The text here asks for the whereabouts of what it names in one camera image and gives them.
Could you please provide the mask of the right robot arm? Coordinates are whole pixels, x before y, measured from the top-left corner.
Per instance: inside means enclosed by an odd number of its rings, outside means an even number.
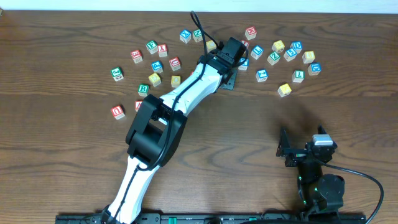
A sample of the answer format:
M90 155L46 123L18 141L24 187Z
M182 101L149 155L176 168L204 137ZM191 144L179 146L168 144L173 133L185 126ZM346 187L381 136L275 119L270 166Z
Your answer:
M276 156L285 159L286 167L298 169L298 193L304 203L299 215L302 220L309 220L316 214L336 213L343 206L344 178L322 171L322 167L332 160L336 148L336 143L322 126L303 149L293 148L286 129L280 130Z

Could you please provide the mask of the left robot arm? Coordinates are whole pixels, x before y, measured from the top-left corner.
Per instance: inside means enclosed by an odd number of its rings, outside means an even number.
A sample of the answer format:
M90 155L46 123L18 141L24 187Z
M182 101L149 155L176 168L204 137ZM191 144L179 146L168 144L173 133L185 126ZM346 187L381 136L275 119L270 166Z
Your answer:
M116 198L101 214L102 223L132 223L138 217L154 174L178 148L188 114L228 83L247 57L246 46L230 38L225 45L205 52L193 73L176 89L159 98L144 98L126 136L125 176Z

